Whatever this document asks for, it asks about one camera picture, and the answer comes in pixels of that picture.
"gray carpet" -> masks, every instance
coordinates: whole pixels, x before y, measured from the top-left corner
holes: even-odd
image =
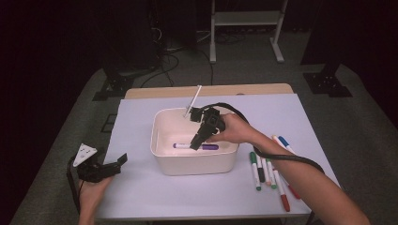
[[[342,188],[360,206],[372,224],[398,221],[398,131],[365,90],[359,76],[341,65],[337,77],[353,97],[313,95],[302,74],[323,65],[301,66],[309,33],[282,32],[280,47],[285,63],[278,64],[269,45],[270,34],[246,36],[234,45],[217,45],[213,84],[289,83],[314,128]],[[208,54],[208,45],[198,49]],[[210,85],[211,67],[201,52],[174,54],[178,66],[169,72],[174,86]],[[175,64],[165,58],[164,68]],[[148,77],[136,79],[139,87]],[[66,177],[67,163],[81,143],[107,148],[110,133],[101,132],[121,97],[92,101],[105,81],[102,70],[93,74],[76,101],[38,175],[11,224],[77,224]],[[145,87],[170,86],[164,75]],[[303,224],[306,217],[282,219]],[[143,221],[100,221],[99,224],[145,224]]]

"human hand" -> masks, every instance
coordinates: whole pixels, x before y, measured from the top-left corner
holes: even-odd
[[[259,132],[241,119],[237,114],[228,113],[221,115],[225,123],[225,131],[213,135],[206,140],[207,143],[227,141],[230,143],[251,143],[255,134]]]
[[[80,217],[79,224],[94,224],[94,216],[97,211],[106,188],[111,184],[113,176],[104,178],[98,183],[79,180]]]

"white table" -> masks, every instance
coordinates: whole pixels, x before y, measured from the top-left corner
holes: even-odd
[[[282,93],[290,94],[264,95],[275,85],[285,88]],[[216,102],[231,104],[268,136],[284,136],[299,156],[319,163],[326,175],[338,184],[298,96],[289,91],[288,85],[275,85],[204,87],[204,93],[196,99],[195,106]],[[219,92],[207,96],[211,91],[225,88],[229,90],[225,91],[228,95],[257,89],[263,94],[220,96]],[[164,97],[151,96],[151,93],[158,96],[161,90]],[[189,97],[167,97],[182,95],[178,90],[184,90]],[[134,98],[132,93],[127,93],[127,98],[133,99],[124,99],[120,103],[104,163],[114,162],[124,153],[128,154],[129,160],[107,189],[97,219],[283,218],[309,214],[311,210],[307,205],[295,199],[287,187],[285,191],[291,206],[289,213],[283,209],[278,190],[264,184],[261,191],[255,189],[249,160],[253,148],[246,143],[240,145],[231,172],[186,176],[167,176],[161,172],[150,151],[153,118],[160,110],[185,107],[195,90],[195,87],[148,88],[142,89],[143,98]]]

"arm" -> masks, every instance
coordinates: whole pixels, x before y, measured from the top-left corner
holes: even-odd
[[[223,115],[222,119],[225,131],[210,137],[208,142],[250,143],[267,154],[292,155],[236,114]],[[356,204],[313,166],[287,160],[273,160],[272,164],[326,224],[370,224]]]
[[[105,189],[111,183],[113,177],[107,177],[98,183],[79,181],[80,190],[80,215],[79,225],[94,225],[97,207],[102,200]]]

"white shelf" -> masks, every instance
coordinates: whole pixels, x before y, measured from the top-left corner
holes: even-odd
[[[215,25],[276,25],[280,11],[216,12]]]

